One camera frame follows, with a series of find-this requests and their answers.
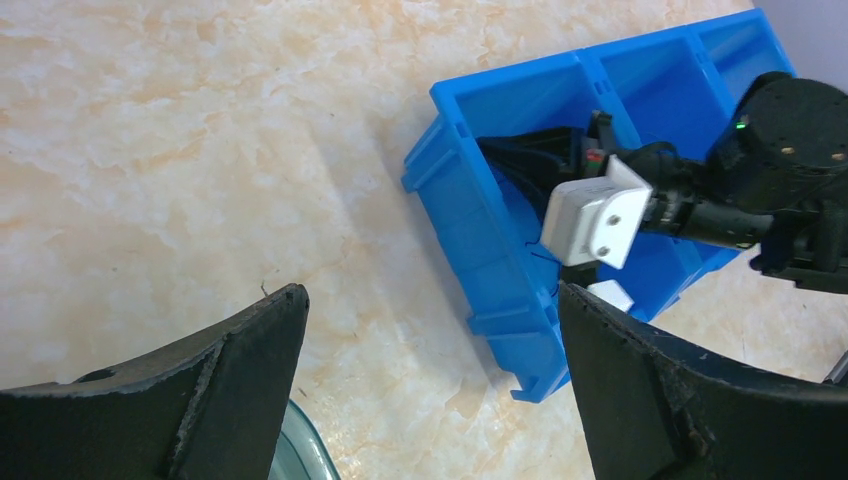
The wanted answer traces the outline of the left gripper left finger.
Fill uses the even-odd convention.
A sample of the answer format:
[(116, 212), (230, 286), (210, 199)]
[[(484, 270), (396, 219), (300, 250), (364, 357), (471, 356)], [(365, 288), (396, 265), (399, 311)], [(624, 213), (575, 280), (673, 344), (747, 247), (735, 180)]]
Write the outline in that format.
[(2, 477), (267, 478), (309, 310), (289, 284), (74, 382), (3, 390)]

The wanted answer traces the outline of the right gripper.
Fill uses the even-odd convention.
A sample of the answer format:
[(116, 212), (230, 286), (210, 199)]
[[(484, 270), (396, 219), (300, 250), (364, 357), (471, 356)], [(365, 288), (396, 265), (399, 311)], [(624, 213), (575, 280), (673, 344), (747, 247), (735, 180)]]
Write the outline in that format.
[(637, 164), (663, 151), (663, 142), (637, 149), (621, 146), (610, 113), (594, 110), (586, 129), (554, 127), (514, 136), (476, 139), (487, 163), (506, 176), (528, 199), (548, 199), (563, 182), (587, 180), (608, 173), (615, 155), (639, 176)]

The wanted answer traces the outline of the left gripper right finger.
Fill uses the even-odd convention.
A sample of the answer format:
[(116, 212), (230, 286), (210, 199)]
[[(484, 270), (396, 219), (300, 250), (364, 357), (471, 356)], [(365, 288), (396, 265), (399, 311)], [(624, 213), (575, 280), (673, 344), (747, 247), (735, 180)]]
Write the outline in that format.
[(762, 370), (559, 289), (598, 479), (843, 479), (847, 390)]

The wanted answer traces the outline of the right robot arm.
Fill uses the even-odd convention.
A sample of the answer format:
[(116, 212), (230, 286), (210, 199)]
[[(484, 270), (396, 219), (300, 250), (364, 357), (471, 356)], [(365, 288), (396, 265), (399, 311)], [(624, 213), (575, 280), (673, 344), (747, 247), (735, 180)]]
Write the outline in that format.
[(746, 250), (753, 270), (799, 289), (847, 290), (847, 96), (785, 72), (759, 75), (704, 161), (667, 141), (618, 142), (609, 113), (584, 128), (481, 137), (485, 160), (542, 225), (560, 276), (595, 284), (638, 233)]

